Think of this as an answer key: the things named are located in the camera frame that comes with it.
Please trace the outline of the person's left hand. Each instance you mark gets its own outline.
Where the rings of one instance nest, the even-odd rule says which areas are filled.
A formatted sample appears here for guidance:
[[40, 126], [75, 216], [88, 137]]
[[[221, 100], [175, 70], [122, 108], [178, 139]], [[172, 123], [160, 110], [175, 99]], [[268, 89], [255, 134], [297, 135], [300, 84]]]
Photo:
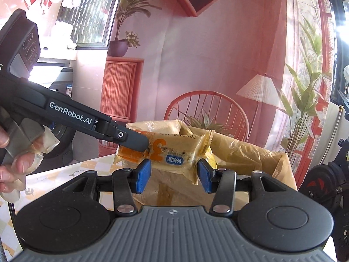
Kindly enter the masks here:
[[26, 176], [34, 172], [41, 164], [44, 155], [51, 152], [59, 140], [48, 127], [33, 143], [18, 153], [10, 163], [1, 164], [1, 198], [8, 203], [15, 203], [20, 192], [26, 189]]

